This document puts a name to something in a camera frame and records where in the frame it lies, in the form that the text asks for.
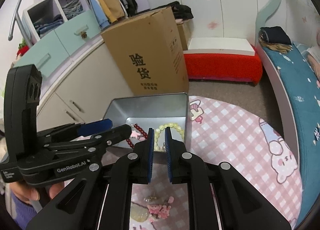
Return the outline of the person's left hand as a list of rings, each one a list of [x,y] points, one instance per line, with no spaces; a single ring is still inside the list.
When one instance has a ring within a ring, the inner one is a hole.
[[[22,202],[31,204],[31,201],[39,201],[40,200],[40,193],[36,188],[33,188],[27,185],[24,181],[21,182],[13,182],[9,184],[10,190],[13,194]],[[64,182],[60,182],[57,184],[53,184],[49,188],[49,197],[53,199],[54,197],[63,190],[65,187]]]

